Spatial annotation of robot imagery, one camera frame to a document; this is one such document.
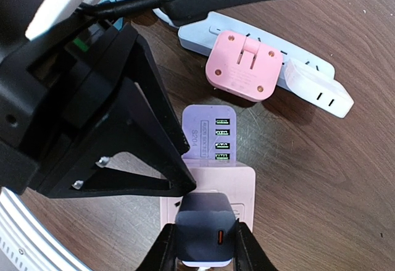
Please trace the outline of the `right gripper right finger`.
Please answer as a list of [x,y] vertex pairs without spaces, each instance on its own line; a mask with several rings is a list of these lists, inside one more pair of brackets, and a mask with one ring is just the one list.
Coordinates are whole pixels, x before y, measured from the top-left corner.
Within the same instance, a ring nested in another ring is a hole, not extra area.
[[234,271],[277,271],[246,223],[236,221]]

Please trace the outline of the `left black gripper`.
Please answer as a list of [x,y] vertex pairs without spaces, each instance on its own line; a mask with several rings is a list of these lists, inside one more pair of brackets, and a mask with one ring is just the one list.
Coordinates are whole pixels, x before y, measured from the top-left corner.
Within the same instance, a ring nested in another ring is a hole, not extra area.
[[[189,146],[152,52],[131,26],[110,27],[77,56],[61,51],[48,88],[30,75],[39,41],[1,65],[1,186],[49,198],[180,197],[196,188],[182,155]],[[110,169],[130,154],[160,178]]]

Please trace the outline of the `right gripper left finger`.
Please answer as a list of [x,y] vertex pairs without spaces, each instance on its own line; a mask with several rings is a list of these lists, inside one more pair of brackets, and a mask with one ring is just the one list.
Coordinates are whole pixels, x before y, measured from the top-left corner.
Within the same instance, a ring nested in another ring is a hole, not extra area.
[[139,265],[139,271],[174,271],[176,258],[175,225],[168,223]]

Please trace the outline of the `dark grey usb charger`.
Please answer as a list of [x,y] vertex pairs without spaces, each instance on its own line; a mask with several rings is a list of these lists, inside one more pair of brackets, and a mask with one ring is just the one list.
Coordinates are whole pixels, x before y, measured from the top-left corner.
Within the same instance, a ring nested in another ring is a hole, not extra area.
[[175,218],[177,259],[188,267],[227,266],[234,256],[235,227],[225,194],[187,194]]

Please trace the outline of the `purple power strip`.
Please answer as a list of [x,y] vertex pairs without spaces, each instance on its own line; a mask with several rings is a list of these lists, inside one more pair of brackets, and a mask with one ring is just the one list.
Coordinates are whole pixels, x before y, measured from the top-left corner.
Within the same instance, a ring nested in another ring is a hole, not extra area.
[[186,107],[182,129],[190,145],[183,155],[188,168],[236,166],[236,112],[225,105]]

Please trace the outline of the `pink cube socket adapter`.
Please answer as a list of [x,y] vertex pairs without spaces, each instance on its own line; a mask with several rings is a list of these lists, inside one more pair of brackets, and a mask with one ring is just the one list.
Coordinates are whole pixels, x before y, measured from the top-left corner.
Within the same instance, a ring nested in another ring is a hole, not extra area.
[[236,218],[253,230],[256,172],[252,167],[213,159],[185,159],[185,164],[196,181],[196,193],[225,194]]

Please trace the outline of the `light blue power strip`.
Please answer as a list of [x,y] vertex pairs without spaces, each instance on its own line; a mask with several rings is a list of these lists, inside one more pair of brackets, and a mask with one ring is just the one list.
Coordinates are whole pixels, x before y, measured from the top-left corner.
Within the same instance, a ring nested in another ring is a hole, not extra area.
[[315,54],[260,28],[217,12],[210,12],[205,20],[180,27],[178,38],[183,48],[203,56],[209,56],[218,36],[225,31],[231,31],[236,36],[245,38],[244,47],[251,53],[257,52],[259,44],[262,44],[267,48],[267,51],[272,50],[282,55],[283,62],[277,86],[283,89],[289,90],[284,72],[290,59],[308,65],[329,79],[335,78],[333,65]]

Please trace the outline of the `pink square plug adapter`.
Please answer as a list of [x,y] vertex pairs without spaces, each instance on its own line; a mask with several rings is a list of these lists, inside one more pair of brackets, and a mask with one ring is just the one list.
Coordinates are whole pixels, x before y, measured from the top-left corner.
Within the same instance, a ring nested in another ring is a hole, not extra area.
[[280,75],[283,56],[259,44],[257,52],[244,47],[246,39],[221,33],[206,63],[206,78],[217,89],[251,102],[268,99]]

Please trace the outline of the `white plug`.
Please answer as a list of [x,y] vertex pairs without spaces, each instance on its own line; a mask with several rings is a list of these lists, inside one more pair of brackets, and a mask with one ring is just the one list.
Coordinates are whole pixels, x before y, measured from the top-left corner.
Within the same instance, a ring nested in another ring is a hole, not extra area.
[[296,96],[331,113],[345,118],[354,100],[340,82],[296,60],[286,64],[285,83]]

